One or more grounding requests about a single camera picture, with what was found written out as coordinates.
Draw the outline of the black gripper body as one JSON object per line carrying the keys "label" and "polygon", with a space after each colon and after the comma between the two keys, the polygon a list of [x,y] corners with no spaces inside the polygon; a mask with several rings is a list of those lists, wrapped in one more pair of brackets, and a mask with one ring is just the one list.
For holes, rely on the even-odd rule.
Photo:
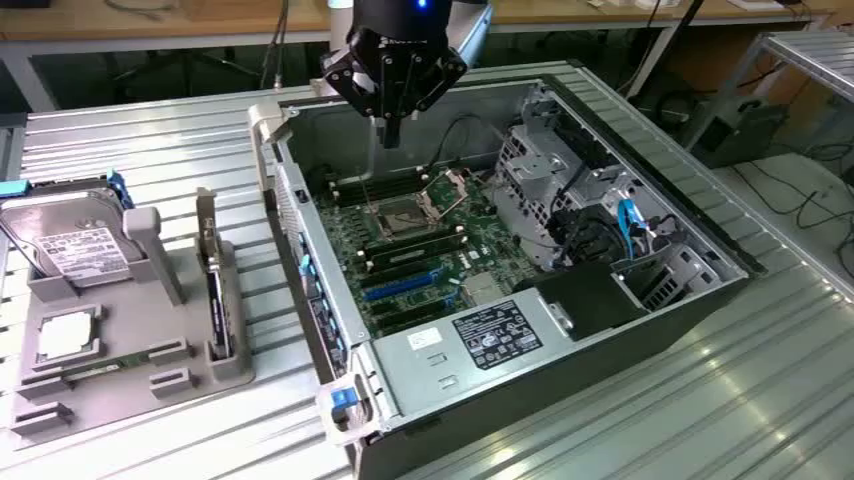
{"label": "black gripper body", "polygon": [[381,43],[426,47],[430,53],[449,50],[446,29],[451,1],[365,0],[354,2],[350,51],[362,63],[381,60]]}

